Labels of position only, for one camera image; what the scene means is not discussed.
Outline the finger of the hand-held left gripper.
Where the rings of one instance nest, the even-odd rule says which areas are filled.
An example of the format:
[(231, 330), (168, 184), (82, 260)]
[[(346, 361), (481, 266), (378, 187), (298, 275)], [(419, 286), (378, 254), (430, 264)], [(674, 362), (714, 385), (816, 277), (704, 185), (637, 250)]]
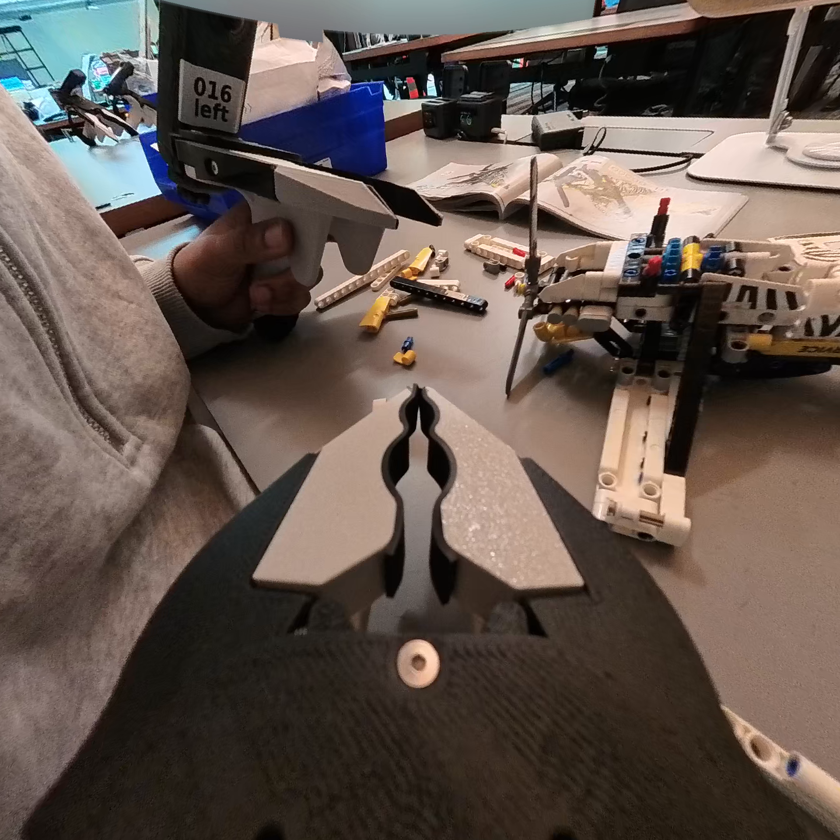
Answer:
[(414, 189), (377, 178), (276, 161), (274, 183), (280, 205), (347, 222), (388, 229), (395, 229), (400, 218), (434, 227), (443, 223), (441, 214)]

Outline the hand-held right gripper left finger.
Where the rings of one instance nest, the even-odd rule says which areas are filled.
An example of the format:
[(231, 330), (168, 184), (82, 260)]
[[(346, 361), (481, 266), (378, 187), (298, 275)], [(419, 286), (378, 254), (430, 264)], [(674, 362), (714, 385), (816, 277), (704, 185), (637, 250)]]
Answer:
[(375, 401), (321, 448), (253, 572), (255, 585), (335, 602), (352, 626), (366, 626), (373, 603), (402, 579), (396, 484), (407, 472), (418, 395), (413, 386)]

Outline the white lego beam with holes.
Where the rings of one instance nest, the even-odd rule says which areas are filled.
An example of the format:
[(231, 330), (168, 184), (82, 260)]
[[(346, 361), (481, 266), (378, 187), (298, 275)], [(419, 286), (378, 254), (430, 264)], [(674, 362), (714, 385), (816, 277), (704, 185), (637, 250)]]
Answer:
[(839, 781), (802, 753), (787, 750), (726, 706), (736, 739), (764, 776), (793, 803), (839, 837)]

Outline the long white lego beam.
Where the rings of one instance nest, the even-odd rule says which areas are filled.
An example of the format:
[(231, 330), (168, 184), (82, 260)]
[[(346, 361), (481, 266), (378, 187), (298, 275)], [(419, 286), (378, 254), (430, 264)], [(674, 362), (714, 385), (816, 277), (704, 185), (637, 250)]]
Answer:
[(410, 262), (410, 253), (402, 249), (392, 255), (375, 263), (372, 268), (362, 275), (352, 276), (339, 285), (324, 291), (313, 300), (313, 306), (317, 312), (331, 308), (343, 299), (354, 294), (363, 288), (370, 287), (380, 280), (385, 280), (393, 275), (393, 272), (407, 266)]

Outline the black lego beam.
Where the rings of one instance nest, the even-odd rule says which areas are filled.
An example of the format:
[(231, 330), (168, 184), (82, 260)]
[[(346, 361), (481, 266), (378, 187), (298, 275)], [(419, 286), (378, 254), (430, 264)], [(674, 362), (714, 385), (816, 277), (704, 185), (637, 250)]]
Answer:
[(485, 314), (488, 309), (488, 301), (482, 297), (467, 295), (457, 290), (450, 290), (401, 276), (392, 279), (390, 285), (395, 290), (408, 292), (410, 295), (419, 296), (447, 308), (464, 310), (479, 315)]

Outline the short white lego beam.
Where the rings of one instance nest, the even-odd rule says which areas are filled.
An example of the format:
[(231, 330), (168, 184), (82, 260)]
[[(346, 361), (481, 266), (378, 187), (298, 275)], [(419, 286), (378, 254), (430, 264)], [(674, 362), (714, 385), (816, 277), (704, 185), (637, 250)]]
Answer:
[(467, 238), (464, 241), (464, 250), (485, 261), (496, 261), (516, 271), (526, 269), (526, 260), (529, 256), (524, 245), (487, 234)]

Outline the lego instruction booklet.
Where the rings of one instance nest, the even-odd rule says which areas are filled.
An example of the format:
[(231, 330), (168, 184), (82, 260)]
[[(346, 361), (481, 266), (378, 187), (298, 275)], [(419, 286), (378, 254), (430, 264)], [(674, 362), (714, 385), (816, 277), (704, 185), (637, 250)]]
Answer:
[(530, 201), (531, 161), (538, 165), (540, 212), (597, 237), (629, 239), (668, 217), (667, 238), (720, 233), (748, 202), (740, 193), (657, 186), (599, 154), (563, 163), (540, 153), (495, 164), (451, 162), (409, 186), (447, 211), (496, 211), (509, 217)]

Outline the white zebra-striped lego helicopter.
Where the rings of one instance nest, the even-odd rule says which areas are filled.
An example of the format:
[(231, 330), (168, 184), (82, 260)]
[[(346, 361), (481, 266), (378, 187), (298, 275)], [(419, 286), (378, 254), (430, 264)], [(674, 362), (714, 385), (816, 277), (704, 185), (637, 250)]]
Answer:
[(839, 363), (835, 236), (666, 239), (647, 233), (563, 252), (540, 278), (536, 158), (511, 394), (528, 326), (554, 345), (594, 340), (616, 363), (592, 512), (613, 531), (678, 547), (690, 534), (686, 474), (707, 378), (819, 375)]

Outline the person's left hand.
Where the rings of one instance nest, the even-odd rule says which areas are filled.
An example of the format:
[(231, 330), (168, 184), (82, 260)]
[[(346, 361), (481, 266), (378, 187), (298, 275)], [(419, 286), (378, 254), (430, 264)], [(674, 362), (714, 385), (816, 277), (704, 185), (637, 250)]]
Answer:
[(287, 258), (295, 240), (291, 226), (280, 218), (253, 222), (249, 205), (240, 203), (172, 260), (175, 286), (185, 302), (216, 329), (242, 332), (262, 316), (297, 316), (310, 302), (310, 290), (288, 269), (261, 266)]

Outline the blue plastic bin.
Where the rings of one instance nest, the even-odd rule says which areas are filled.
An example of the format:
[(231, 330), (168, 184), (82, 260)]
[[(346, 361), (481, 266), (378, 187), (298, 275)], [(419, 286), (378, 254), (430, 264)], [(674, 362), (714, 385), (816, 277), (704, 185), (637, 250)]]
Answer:
[[(243, 124), (240, 137), (298, 154), (306, 163), (376, 176), (387, 168), (384, 101), (381, 82), (353, 83), (344, 93)], [(142, 133), (140, 143), (163, 197), (189, 214), (213, 222), (241, 202), (242, 196), (232, 190), (214, 194), (206, 203), (180, 196), (158, 151), (156, 131)]]

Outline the dark hand-held tool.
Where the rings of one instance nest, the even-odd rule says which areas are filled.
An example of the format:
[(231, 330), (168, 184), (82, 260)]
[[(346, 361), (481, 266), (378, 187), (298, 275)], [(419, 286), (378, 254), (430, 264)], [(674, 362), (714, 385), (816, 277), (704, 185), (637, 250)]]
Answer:
[(76, 119), (79, 122), (71, 131), (71, 135), (92, 149), (105, 140), (118, 142), (124, 134), (130, 138), (136, 137), (137, 130), (118, 113), (83, 95), (82, 89), (86, 81), (87, 77), (82, 70), (73, 69), (60, 84), (49, 88), (50, 96), (68, 119)]
[(110, 110), (135, 131), (141, 124), (155, 128), (157, 124), (156, 103), (130, 87), (134, 75), (134, 64), (129, 60), (120, 63), (119, 68), (103, 89)]

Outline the black charger box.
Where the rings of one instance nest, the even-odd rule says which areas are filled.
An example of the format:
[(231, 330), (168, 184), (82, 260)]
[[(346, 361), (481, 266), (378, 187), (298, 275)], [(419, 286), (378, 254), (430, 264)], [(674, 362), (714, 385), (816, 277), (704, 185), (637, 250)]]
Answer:
[(459, 100), (425, 98), (421, 100), (422, 128), (433, 140), (449, 140), (459, 134)]
[(456, 129), (460, 140), (489, 141), (501, 129), (507, 101), (487, 91), (472, 91), (456, 100)]

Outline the background wooden desk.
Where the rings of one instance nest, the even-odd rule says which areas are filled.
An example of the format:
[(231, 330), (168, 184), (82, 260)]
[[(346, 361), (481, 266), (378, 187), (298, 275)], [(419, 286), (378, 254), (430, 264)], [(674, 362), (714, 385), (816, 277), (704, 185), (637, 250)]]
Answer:
[(563, 49), (690, 35), (710, 23), (687, 3), (527, 28), (442, 54), (444, 63), (514, 59)]

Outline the person's grey hoodie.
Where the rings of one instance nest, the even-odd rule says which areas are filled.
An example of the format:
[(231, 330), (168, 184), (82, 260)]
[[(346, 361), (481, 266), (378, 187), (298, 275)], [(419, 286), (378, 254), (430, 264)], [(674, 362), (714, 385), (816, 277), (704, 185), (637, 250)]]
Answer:
[(187, 416), (130, 255), (2, 91), (1, 832), (99, 718), (193, 556), (255, 492)]

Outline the computer monitor with white stand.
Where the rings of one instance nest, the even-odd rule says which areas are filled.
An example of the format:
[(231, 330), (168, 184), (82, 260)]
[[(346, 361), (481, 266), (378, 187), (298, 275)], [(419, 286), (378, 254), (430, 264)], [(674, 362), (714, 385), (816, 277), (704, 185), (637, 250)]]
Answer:
[(688, 175), (698, 181), (750, 186), (839, 191), (838, 133), (792, 131), (790, 90), (811, 11), (830, 1), (689, 1), (704, 18), (742, 17), (791, 10), (784, 57), (762, 132), (737, 133), (722, 140)]

